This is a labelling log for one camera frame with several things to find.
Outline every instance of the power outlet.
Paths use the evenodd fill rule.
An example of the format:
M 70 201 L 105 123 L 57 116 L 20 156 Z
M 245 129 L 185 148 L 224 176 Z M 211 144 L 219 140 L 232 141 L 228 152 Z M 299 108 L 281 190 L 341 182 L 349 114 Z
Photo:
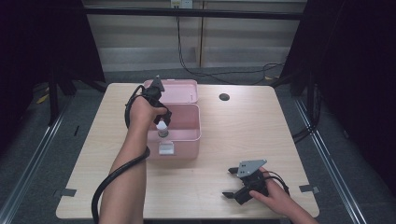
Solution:
M 171 0 L 171 8 L 181 8 L 181 0 Z
M 181 0 L 181 8 L 192 8 L 192 0 Z

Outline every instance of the wooden table top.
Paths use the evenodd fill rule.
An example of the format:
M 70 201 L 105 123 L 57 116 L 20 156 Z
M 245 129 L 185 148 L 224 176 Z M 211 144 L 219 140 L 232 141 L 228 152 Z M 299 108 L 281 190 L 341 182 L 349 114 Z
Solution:
M 138 84 L 108 86 L 90 132 L 57 208 L 59 218 L 92 218 L 92 195 L 106 178 L 127 129 L 123 111 Z M 227 93 L 229 101 L 219 95 Z M 236 192 L 242 181 L 228 169 L 240 161 L 267 160 L 290 187 L 291 197 L 313 217 L 319 213 L 300 157 L 293 143 L 275 91 L 264 86 L 198 85 L 201 113 L 199 155 L 194 160 L 148 160 L 144 218 L 280 218 L 264 204 L 250 200 L 239 205 L 223 191 Z

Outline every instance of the pink plastic container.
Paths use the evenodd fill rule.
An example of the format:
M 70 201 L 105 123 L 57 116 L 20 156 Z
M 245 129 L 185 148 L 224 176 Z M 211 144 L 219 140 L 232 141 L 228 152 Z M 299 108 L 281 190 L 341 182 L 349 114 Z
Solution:
M 144 83 L 145 87 L 152 80 Z M 165 91 L 160 101 L 172 111 L 167 135 L 153 123 L 148 130 L 150 160 L 194 159 L 199 153 L 201 138 L 200 110 L 197 83 L 195 80 L 162 80 Z

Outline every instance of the gray carpet floor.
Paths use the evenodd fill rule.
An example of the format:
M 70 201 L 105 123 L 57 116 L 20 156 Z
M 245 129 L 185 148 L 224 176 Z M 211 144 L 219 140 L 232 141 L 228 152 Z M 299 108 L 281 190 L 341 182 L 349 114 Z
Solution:
M 215 75 L 215 78 L 203 75 L 191 75 L 183 69 L 150 70 L 139 72 L 107 73 L 106 84 L 114 82 L 142 83 L 156 75 L 162 78 L 192 78 L 199 84 L 241 84 L 267 85 L 280 74 L 281 66 L 265 73 L 247 73 L 261 68 L 212 68 L 206 73 L 244 71 L 243 74 Z M 49 146 L 49 150 L 40 163 L 29 189 L 12 219 L 12 223 L 92 223 L 91 220 L 61 220 L 56 217 L 56 207 L 60 201 L 54 197 L 54 191 L 63 189 L 74 168 L 96 111 L 104 96 L 91 87 L 76 82 L 78 91 L 70 99 L 70 105 L 64 113 L 64 119 Z M 35 92 L 35 99 L 21 119 L 18 133 L 9 145 L 7 153 L 0 159 L 0 206 L 5 204 L 9 194 L 16 186 L 27 163 L 35 153 L 36 147 L 48 129 L 50 105 L 46 101 L 40 105 L 35 101 L 42 91 Z M 290 95 L 289 85 L 276 88 L 276 94 L 284 112 L 291 133 L 304 128 L 303 120 L 295 104 L 296 97 Z M 69 97 L 60 94 L 60 106 L 66 105 Z M 396 221 L 396 200 L 381 178 L 373 171 L 361 156 L 357 146 L 344 136 L 344 130 L 335 116 L 323 103 L 320 112 L 318 131 L 322 136 L 332 159 L 338 166 L 351 193 L 361 208 L 367 223 L 394 223 Z M 322 158 L 310 136 L 296 144 L 307 177 L 312 186 L 320 192 L 315 194 L 320 214 L 320 223 L 353 223 L 340 194 L 330 178 Z M 155 220 L 153 224 L 164 223 L 200 223 L 199 220 Z M 273 223 L 267 220 L 232 220 L 231 223 L 255 224 Z M 277 223 L 288 223 L 277 220 Z

